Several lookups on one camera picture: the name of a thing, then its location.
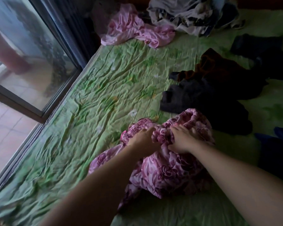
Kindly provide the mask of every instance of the green bedsheet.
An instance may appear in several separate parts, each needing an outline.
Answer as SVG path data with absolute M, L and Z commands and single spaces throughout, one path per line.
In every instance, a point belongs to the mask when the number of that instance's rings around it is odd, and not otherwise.
M 174 83 L 168 80 L 169 72 L 193 69 L 208 48 L 249 68 L 251 61 L 229 52 L 236 35 L 283 35 L 283 11 L 241 12 L 247 20 L 242 30 L 218 31 L 208 38 L 178 33 L 171 44 L 159 49 L 135 39 L 101 47 L 86 74 L 1 188 L 0 218 L 7 225 L 37 225 L 87 175 L 90 162 L 119 142 L 128 125 L 144 117 L 158 123 L 170 118 L 172 114 L 159 111 L 162 91 Z M 268 83 L 259 97 L 241 101 L 249 111 L 254 133 L 273 134 L 275 126 L 283 127 L 283 81 Z M 233 136 L 215 131 L 214 136 L 218 149 L 256 164 L 260 143 L 253 134 Z M 158 199 L 143 191 L 112 225 L 247 223 L 214 184 L 211 190 L 194 196 Z

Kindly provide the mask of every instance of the wooden headboard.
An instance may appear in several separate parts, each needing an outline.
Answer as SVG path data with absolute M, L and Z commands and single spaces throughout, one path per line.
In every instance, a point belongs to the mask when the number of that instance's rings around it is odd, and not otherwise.
M 148 7 L 150 0 L 128 0 L 133 3 L 138 10 L 144 10 Z M 240 9 L 283 9 L 283 0 L 238 0 Z

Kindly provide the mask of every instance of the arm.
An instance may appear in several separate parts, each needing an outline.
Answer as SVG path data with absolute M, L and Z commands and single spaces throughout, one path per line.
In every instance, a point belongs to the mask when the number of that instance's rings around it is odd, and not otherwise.
M 154 130 L 137 133 L 119 154 L 81 181 L 40 226 L 110 225 L 137 161 L 159 149 L 151 140 Z
M 182 125 L 171 129 L 175 143 L 169 149 L 197 157 L 250 225 L 283 226 L 282 180 L 197 140 Z

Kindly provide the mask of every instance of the blue cloth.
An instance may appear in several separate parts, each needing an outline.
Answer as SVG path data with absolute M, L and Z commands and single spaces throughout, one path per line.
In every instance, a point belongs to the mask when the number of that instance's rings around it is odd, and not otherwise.
M 261 141 L 258 167 L 283 180 L 283 128 L 275 127 L 276 137 L 255 133 Z

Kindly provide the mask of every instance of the brown cloth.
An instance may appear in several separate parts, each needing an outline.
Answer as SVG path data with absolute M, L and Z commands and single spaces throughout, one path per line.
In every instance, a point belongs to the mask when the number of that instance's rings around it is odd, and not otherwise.
M 265 78 L 259 72 L 247 70 L 235 61 L 223 58 L 212 48 L 203 53 L 195 71 L 172 72 L 169 78 L 178 82 L 204 78 L 217 91 L 236 100 L 255 98 L 266 85 Z

